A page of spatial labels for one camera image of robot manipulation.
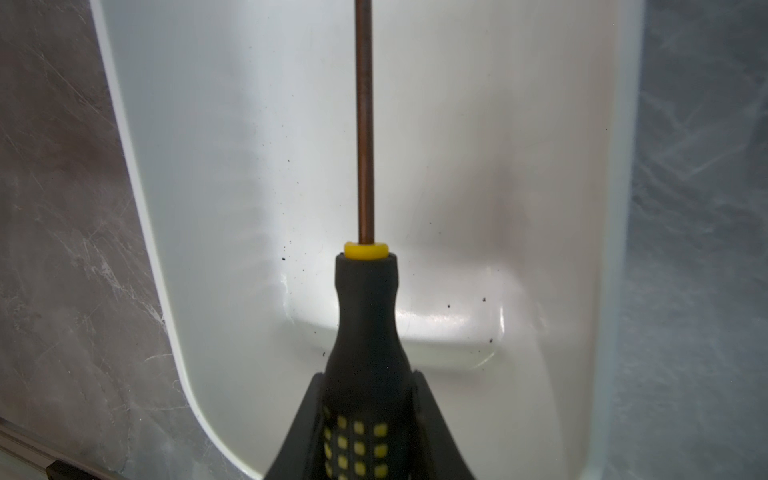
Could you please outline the white plastic bin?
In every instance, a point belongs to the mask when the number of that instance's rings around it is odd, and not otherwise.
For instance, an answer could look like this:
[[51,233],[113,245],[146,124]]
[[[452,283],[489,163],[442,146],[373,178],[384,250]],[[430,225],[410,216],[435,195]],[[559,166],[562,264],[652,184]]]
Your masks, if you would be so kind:
[[[349,1],[95,1],[180,383],[262,476],[357,236]],[[479,479],[598,479],[644,3],[376,1],[376,238],[397,328]]]

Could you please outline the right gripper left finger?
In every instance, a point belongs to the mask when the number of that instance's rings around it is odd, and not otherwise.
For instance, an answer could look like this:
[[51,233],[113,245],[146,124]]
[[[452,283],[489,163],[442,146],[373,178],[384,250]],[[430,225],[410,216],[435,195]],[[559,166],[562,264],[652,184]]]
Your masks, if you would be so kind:
[[265,480],[326,479],[322,373],[315,374]]

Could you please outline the black yellow screwdriver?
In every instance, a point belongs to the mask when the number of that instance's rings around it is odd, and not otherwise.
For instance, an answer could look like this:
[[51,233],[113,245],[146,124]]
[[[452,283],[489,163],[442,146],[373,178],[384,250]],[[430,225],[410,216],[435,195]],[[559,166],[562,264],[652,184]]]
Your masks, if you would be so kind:
[[354,4],[358,239],[336,258],[336,340],[321,438],[330,479],[410,476],[411,369],[395,322],[396,257],[375,241],[372,4]]

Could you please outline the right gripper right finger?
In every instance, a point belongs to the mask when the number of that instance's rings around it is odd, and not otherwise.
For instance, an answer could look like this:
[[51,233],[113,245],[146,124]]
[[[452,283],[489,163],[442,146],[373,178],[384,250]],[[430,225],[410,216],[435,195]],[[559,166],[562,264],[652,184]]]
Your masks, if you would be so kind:
[[425,376],[412,374],[414,446],[410,478],[472,480]]

